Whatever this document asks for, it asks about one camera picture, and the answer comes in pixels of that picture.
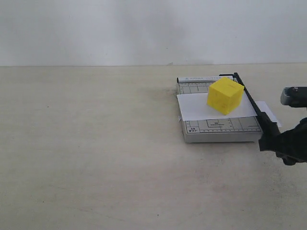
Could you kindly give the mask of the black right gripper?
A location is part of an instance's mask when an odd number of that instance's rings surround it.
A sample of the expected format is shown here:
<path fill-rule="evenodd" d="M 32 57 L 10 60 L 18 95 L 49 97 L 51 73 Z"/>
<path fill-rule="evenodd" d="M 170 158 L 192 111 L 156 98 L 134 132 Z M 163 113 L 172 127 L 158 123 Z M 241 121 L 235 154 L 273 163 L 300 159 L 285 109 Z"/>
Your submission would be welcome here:
<path fill-rule="evenodd" d="M 265 125 L 259 140 L 260 151 L 272 151 L 285 165 L 307 162 L 307 119 L 294 128 L 280 132 L 274 122 Z"/>

